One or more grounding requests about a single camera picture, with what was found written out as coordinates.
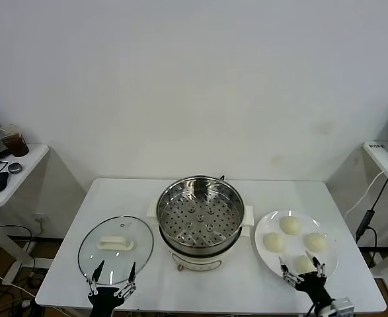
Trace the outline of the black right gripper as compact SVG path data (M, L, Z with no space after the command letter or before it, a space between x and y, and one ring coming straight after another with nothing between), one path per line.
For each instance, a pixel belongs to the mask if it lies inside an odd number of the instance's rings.
M312 262L316 271L300 274L298 276L292 273L283 259L279 257L282 278L288 285L295 285L296 291L306 293L315 305L315 308L330 306L333 299L325 289L325 283L327 280L325 273L326 265L322 264L316 256L308 251L305 253Z

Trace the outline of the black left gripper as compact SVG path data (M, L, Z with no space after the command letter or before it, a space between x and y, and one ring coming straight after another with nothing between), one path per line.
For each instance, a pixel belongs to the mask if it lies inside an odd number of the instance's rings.
M104 267L104 260L93 271L90 279L87 279L89 286L88 300L92 304L90 317L111 317L114 309L122 306L125 301L136 290L136 263L133 263L127 283L122 288L99 287L97 282Z

